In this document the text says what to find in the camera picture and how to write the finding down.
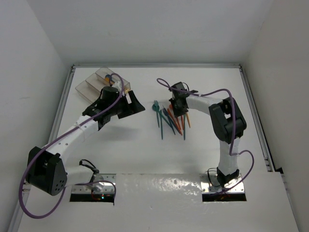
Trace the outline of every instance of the white wall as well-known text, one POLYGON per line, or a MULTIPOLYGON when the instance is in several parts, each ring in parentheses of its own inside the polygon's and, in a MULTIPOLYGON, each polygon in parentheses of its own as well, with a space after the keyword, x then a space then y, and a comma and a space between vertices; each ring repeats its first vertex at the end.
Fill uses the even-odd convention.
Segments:
POLYGON ((26 0, 0 1, 0 231, 28 152, 47 142, 67 69, 26 0))
POLYGON ((272 0, 28 0, 68 64, 241 62, 272 0))
POLYGON ((276 167, 287 179, 296 220, 309 231, 309 1, 276 0, 246 62, 276 167))

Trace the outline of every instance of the metal base plate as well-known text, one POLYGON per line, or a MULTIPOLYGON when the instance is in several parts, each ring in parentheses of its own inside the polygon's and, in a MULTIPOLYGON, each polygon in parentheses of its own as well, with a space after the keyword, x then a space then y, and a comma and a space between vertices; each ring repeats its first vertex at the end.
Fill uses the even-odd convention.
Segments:
MULTIPOLYGON (((210 180, 207 174, 200 174, 202 199, 204 202, 231 202, 231 201, 247 201, 245 195, 245 188, 243 183, 239 183, 237 186, 220 195, 214 195, 217 192, 222 191, 222 187, 217 181, 217 174, 209 174, 210 180)), ((234 186, 242 179, 241 175, 238 178, 231 180, 225 184, 225 188, 234 186)))
MULTIPOLYGON (((95 181, 108 180, 116 185, 116 174, 97 174, 95 181)), ((114 199, 114 187, 110 183, 94 184, 94 190, 91 193, 90 186, 72 186, 70 202, 112 202, 114 199)))

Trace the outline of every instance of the purple cable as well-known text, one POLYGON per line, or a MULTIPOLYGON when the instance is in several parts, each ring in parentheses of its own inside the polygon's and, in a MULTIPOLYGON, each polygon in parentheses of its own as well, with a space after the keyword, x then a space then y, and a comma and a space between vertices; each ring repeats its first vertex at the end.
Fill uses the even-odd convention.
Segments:
POLYGON ((235 116, 235 106, 234 106, 234 100, 233 100, 233 97, 232 97, 232 93, 230 92, 230 90, 226 89, 226 88, 221 88, 221 89, 218 89, 216 91, 213 91, 213 92, 210 92, 210 93, 206 93, 206 94, 197 94, 197 93, 191 93, 191 92, 188 92, 188 91, 185 91, 185 90, 181 90, 181 89, 176 89, 176 88, 173 88, 171 87, 168 82, 162 78, 157 78, 156 80, 160 85, 163 85, 171 90, 175 90, 175 91, 178 91, 178 92, 181 92, 181 93, 187 93, 187 94, 190 94, 190 95, 193 95, 193 96, 201 96, 201 97, 206 97, 206 96, 209 96, 209 95, 212 95, 214 93, 217 93, 217 92, 221 92, 221 91, 225 91, 228 93, 230 99, 231 99, 231 107, 232 107, 232 119, 233 119, 233 129, 232 129, 232 140, 231 140, 231 146, 230 146, 230 151, 229 151, 229 154, 230 156, 234 156, 234 155, 237 155, 237 153, 232 153, 233 151, 233 145, 234 145, 234 140, 235 140, 235 134, 236 134, 236 116, 235 116))
POLYGON ((114 185, 113 182, 111 181, 108 181, 108 180, 98 180, 98 181, 94 181, 94 182, 90 182, 90 183, 85 183, 85 184, 77 184, 77 185, 81 185, 81 186, 84 186, 84 185, 93 185, 93 184, 96 184, 96 183, 110 183, 113 187, 114 187, 114 202, 113 204, 115 205, 115 196, 116 196, 116 185, 114 185))
MULTIPOLYGON (((122 79, 122 77, 121 77, 120 75, 118 75, 118 74, 116 74, 116 73, 112 73, 111 76, 113 76, 113 75, 118 76, 119 79, 120 79, 120 81, 121 81, 121 91, 120 91, 120 94, 119 94, 118 98, 114 101, 113 104, 111 104, 111 105, 110 105, 109 107, 107 107, 105 110, 103 110, 103 111, 101 111, 100 113, 98 113, 98 114, 96 114, 96 115, 90 117, 89 119, 85 120, 84 122, 82 122, 81 124, 79 124, 79 126, 82 126, 83 124, 89 122, 90 120, 94 119, 95 117, 98 117, 98 116, 102 115, 103 113, 105 113, 106 111, 108 111, 109 109, 111 109, 112 107, 114 107, 114 105, 116 105, 117 102, 120 100, 120 98, 122 97, 122 94, 123 94, 123 92, 124 92, 124 81, 123 81, 123 79, 122 79)), ((27 166, 27 168, 26 168, 26 170, 25 170, 25 172, 24 172, 24 174, 23 174, 23 176, 22 176, 22 178, 21 178, 21 181, 20 181, 20 184, 19 184, 19 189, 18 189, 18 201, 19 201, 20 207, 22 208, 22 210, 24 211, 24 213, 25 213, 27 216, 29 216, 29 217, 31 217, 31 218, 34 218, 34 219, 41 219, 41 218, 47 217, 47 216, 51 215, 51 214, 57 209, 58 205, 60 204, 60 202, 61 202, 61 200, 62 200, 62 198, 63 198, 63 195, 64 195, 65 188, 63 189, 62 194, 61 194, 61 196, 60 196, 60 198, 59 198, 57 204, 54 206, 54 208, 53 208, 50 212, 48 212, 47 214, 44 214, 44 215, 40 215, 40 216, 32 214, 31 212, 29 212, 29 211, 27 210, 27 208, 26 208, 26 206, 25 206, 25 204, 24 204, 24 202, 23 202, 23 184, 24 184, 24 180, 26 179, 27 174, 29 173, 30 168, 32 167, 32 165, 34 164, 34 162, 37 160, 37 158, 38 158, 46 149, 48 149, 51 145, 53 145, 53 144, 55 144, 56 142, 58 142, 59 140, 63 139, 65 136, 71 134, 72 132, 74 132, 74 131, 77 130, 78 128, 79 128, 79 127, 73 128, 72 130, 70 130, 70 131, 64 133, 63 135, 61 135, 61 136, 59 136, 58 138, 56 138, 55 140, 53 140, 50 144, 48 144, 48 145, 46 145, 45 147, 43 147, 43 148, 41 149, 41 151, 39 151, 39 152, 33 157, 33 159, 30 161, 30 163, 28 164, 28 166, 27 166)))

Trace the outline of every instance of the purple wire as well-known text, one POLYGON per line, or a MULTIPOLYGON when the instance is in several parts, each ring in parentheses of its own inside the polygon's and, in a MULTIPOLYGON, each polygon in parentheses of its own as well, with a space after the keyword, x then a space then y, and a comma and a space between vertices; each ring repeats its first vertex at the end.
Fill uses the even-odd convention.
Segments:
MULTIPOLYGON (((102 115, 103 113, 105 113, 106 111, 108 111, 109 109, 111 109, 112 107, 114 107, 117 102, 120 100, 120 98, 122 97, 122 94, 124 92, 124 81, 122 79, 122 77, 116 73, 112 73, 111 76, 113 75, 116 75, 119 77, 120 81, 121 81, 121 91, 120 91, 120 94, 118 96, 118 98, 114 101, 113 104, 111 104, 109 107, 107 107, 105 110, 101 111, 100 113, 88 118, 87 120, 85 120, 84 122, 82 122, 81 124, 79 124, 79 126, 82 126, 84 125, 85 123, 89 122, 90 120, 94 119, 95 117, 98 117, 100 115, 102 115)), ((45 147, 43 147, 34 157, 33 159, 30 161, 30 163, 28 164, 22 178, 21 178, 21 181, 20 181, 20 184, 19 184, 19 189, 18 189, 18 201, 19 201, 19 204, 20 204, 20 207, 22 208, 22 210, 24 211, 24 213, 31 217, 31 218, 34 218, 34 219, 41 219, 41 218, 44 218, 44 217, 47 217, 49 215, 51 215, 58 207, 58 205, 60 204, 62 198, 63 198, 63 195, 64 195, 64 191, 65 191, 65 188, 63 189, 62 191, 62 194, 57 202, 57 204, 54 206, 54 208, 49 211, 47 214, 44 214, 44 215, 34 215, 32 214, 31 212, 29 212, 23 202, 23 184, 24 184, 24 180, 26 179, 26 176, 27 174, 29 173, 29 170, 30 168, 32 167, 32 165, 34 164, 34 162, 37 160, 37 158, 46 150, 48 149, 50 146, 52 146, 53 144, 55 144, 56 142, 58 142, 59 140, 63 139, 64 137, 66 137, 67 135, 71 134, 72 132, 74 132, 75 130, 77 130, 79 127, 75 127, 73 128, 72 130, 64 133, 63 135, 59 136, 58 138, 56 138, 55 140, 53 140, 50 144, 46 145, 45 147)))
POLYGON ((225 91, 228 93, 230 99, 231 99, 231 107, 232 107, 232 119, 233 119, 233 129, 232 129, 232 139, 231 139, 231 146, 230 146, 230 150, 229 150, 229 154, 230 156, 234 156, 234 155, 237 155, 237 153, 232 153, 233 151, 233 146, 234 146, 234 140, 235 140, 235 134, 236 134, 236 116, 235 116, 235 106, 234 106, 234 100, 233 100, 233 97, 232 97, 232 93, 230 92, 230 90, 226 89, 226 88, 221 88, 221 89, 218 89, 216 91, 213 91, 213 92, 210 92, 210 93, 206 93, 206 94, 197 94, 197 93, 191 93, 191 92, 188 92, 188 91, 185 91, 185 90, 181 90, 181 89, 176 89, 176 88, 173 88, 171 87, 168 82, 162 78, 157 78, 156 80, 160 85, 163 85, 171 90, 175 90, 175 91, 178 91, 178 92, 181 92, 181 93, 187 93, 187 94, 190 94, 190 95, 193 95, 193 96, 201 96, 201 97, 206 97, 206 96, 209 96, 209 95, 212 95, 214 93, 218 93, 218 92, 222 92, 222 91, 225 91))
POLYGON ((94 182, 90 182, 90 183, 85 183, 85 184, 77 184, 77 185, 81 185, 81 186, 84 186, 84 185, 93 185, 93 184, 96 184, 96 183, 110 183, 113 187, 114 187, 114 202, 113 204, 115 205, 115 196, 116 196, 116 185, 114 185, 113 182, 111 181, 108 181, 108 180, 98 180, 98 181, 94 181, 94 182))

